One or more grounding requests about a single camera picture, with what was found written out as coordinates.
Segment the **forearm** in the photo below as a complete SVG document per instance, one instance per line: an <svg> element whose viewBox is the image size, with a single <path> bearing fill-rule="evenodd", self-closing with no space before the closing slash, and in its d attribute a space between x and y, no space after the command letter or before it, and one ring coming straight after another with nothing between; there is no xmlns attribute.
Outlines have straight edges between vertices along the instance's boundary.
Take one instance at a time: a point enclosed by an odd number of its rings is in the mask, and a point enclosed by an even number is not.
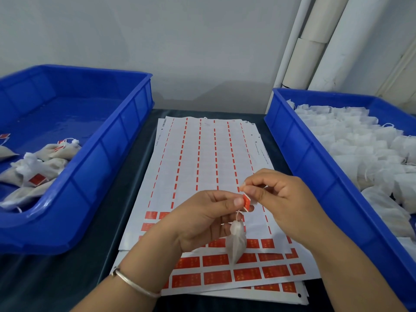
<svg viewBox="0 0 416 312"><path fill-rule="evenodd" d="M169 223L154 225L120 263L120 272L143 289L158 293L182 251ZM118 276L108 276L74 311L151 311L156 303Z"/></svg>
<svg viewBox="0 0 416 312"><path fill-rule="evenodd" d="M370 259L332 225L311 251L335 311L406 311Z"/></svg>

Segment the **blue plastic tray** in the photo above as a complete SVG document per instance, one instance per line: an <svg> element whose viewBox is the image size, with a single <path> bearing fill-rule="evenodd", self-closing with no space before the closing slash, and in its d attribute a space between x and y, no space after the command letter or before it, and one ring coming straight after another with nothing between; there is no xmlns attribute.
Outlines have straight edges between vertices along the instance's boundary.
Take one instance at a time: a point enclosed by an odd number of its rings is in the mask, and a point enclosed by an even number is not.
<svg viewBox="0 0 416 312"><path fill-rule="evenodd" d="M416 119L373 96L293 89L273 92L265 121L292 173L303 179L332 221L367 254L403 304L416 309L416 263L286 100L296 106L366 107L381 125L392 123L413 136Z"/></svg>
<svg viewBox="0 0 416 312"><path fill-rule="evenodd" d="M11 133L14 161L64 138L82 146L34 206L0 208L0 253L58 254L82 238L154 105L151 76L44 65L0 79L0 132ZM0 200L15 189L0 184Z"/></svg>

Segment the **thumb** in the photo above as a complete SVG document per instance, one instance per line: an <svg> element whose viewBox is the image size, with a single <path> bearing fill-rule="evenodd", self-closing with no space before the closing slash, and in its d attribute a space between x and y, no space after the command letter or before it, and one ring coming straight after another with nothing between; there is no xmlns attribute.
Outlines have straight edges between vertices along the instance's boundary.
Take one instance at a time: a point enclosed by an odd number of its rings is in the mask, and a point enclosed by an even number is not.
<svg viewBox="0 0 416 312"><path fill-rule="evenodd" d="M223 215L229 215L241 209L243 206L244 199L242 199L242 195L237 198L218 201L209 208L209 216L218 218Z"/></svg>
<svg viewBox="0 0 416 312"><path fill-rule="evenodd" d="M275 208L275 206L282 200L281 197L275 196L269 193L267 190L257 186L245 185L242 190L244 193L257 200L261 205L265 206L270 211L271 209Z"/></svg>

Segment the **bracelet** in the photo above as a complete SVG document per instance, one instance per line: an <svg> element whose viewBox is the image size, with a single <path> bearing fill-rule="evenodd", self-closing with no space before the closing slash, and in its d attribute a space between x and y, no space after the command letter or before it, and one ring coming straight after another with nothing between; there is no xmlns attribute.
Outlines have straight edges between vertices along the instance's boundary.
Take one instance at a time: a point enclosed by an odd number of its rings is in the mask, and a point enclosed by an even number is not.
<svg viewBox="0 0 416 312"><path fill-rule="evenodd" d="M124 282L126 282L129 286L131 286L132 288L134 288L135 290L137 290L138 292L150 297L150 298L154 298L157 299L161 296L161 293L153 293L150 291L147 291L145 289L143 289L142 287L140 287L138 284L133 283L129 278L127 278L126 276L124 276L121 272L120 272L120 267L117 267L116 269L113 270L113 272L111 273L111 276L119 276Z"/></svg>

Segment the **table surface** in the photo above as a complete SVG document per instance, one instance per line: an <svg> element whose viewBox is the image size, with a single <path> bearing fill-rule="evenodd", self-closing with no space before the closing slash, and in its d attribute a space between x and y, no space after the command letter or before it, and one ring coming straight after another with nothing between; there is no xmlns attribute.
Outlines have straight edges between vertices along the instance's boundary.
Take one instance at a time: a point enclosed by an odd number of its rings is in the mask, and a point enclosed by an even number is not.
<svg viewBox="0 0 416 312"><path fill-rule="evenodd" d="M0 255L0 311L69 311L108 275L153 152L158 118L165 116L255 123L275 170L291 175L264 115L154 109L78 245L55 256ZM321 279L305 284L308 306L180 294L159 299L155 311L332 310Z"/></svg>

